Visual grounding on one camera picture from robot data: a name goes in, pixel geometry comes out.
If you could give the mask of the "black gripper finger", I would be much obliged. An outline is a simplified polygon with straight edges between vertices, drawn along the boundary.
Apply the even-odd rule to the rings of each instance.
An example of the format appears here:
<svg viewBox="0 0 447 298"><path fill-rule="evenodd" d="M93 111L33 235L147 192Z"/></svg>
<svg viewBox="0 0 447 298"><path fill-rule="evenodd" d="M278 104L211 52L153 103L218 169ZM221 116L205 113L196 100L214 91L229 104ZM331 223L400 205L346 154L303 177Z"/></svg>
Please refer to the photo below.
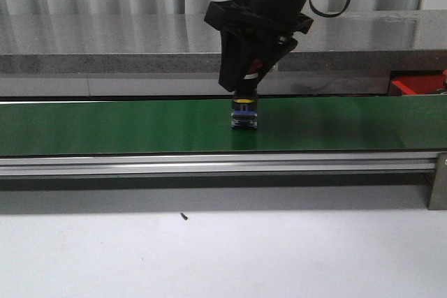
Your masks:
<svg viewBox="0 0 447 298"><path fill-rule="evenodd" d="M254 60L256 39L236 31L221 31L221 67L219 84L229 92L235 91Z"/></svg>
<svg viewBox="0 0 447 298"><path fill-rule="evenodd" d="M256 47L253 60L253 86L257 87L272 67L290 51L295 49L298 42L292 34L255 34Z"/></svg>

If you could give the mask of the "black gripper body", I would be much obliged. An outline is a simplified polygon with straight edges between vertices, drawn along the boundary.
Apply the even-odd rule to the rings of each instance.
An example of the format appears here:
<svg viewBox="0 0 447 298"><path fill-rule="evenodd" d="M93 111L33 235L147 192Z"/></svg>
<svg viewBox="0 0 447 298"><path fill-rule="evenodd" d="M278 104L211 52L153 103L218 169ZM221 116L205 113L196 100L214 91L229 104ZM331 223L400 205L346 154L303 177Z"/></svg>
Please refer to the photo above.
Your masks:
<svg viewBox="0 0 447 298"><path fill-rule="evenodd" d="M307 33L313 19L302 14L307 0L229 0L210 2L204 21L221 33L244 38L290 38Z"/></svg>

